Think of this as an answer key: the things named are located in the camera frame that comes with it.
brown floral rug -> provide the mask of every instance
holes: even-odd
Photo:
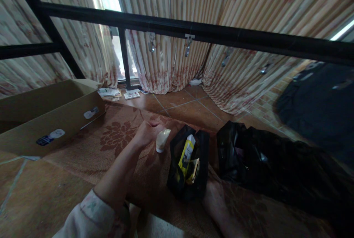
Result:
[[[96,184],[143,120],[159,121],[171,129],[167,145],[185,124],[119,103],[107,102],[106,111],[44,160]],[[216,134],[208,132],[211,135],[209,162],[217,170]],[[169,150],[158,154],[155,143],[148,145],[139,157],[127,199],[194,236],[219,237],[200,201],[180,202],[168,190],[170,161]],[[230,212],[242,222],[250,237],[334,237],[324,220],[232,183],[223,182],[223,187]]]

curtain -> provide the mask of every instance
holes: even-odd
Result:
[[[41,0],[103,9],[102,0]],[[1,45],[51,42],[25,0],[0,0]],[[116,87],[119,61],[107,26],[52,18],[84,76]],[[0,98],[72,79],[60,54],[0,61]]]
[[[0,45],[51,42],[25,0],[0,0]],[[0,99],[72,79],[60,54],[0,60]]]
[[[102,0],[41,1],[104,9]],[[53,17],[52,20],[84,76],[105,86],[116,87],[119,63],[113,49],[109,27]]]
[[[328,38],[353,15],[353,0],[119,0],[134,14]],[[146,33],[127,31],[140,83],[152,93],[183,89],[194,77],[224,111],[248,108],[303,60],[235,48],[226,67],[227,47],[193,42],[184,57],[185,40],[156,36],[150,53]],[[261,69],[269,64],[266,75]]]

blue label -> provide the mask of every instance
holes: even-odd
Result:
[[[45,145],[48,145],[53,140],[54,140],[54,138],[51,138],[50,136],[44,136],[44,137],[37,140],[37,144],[40,146],[45,146]]]

white tube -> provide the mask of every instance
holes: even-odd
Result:
[[[156,138],[156,151],[158,153],[162,153],[165,150],[165,145],[166,145],[166,141],[167,138],[170,135],[171,130],[165,128],[164,130],[162,130]]]

hand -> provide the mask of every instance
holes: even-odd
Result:
[[[136,132],[133,142],[140,148],[145,148],[148,144],[157,138],[158,133],[160,133],[165,127],[159,122],[146,121],[144,120],[139,126]]]

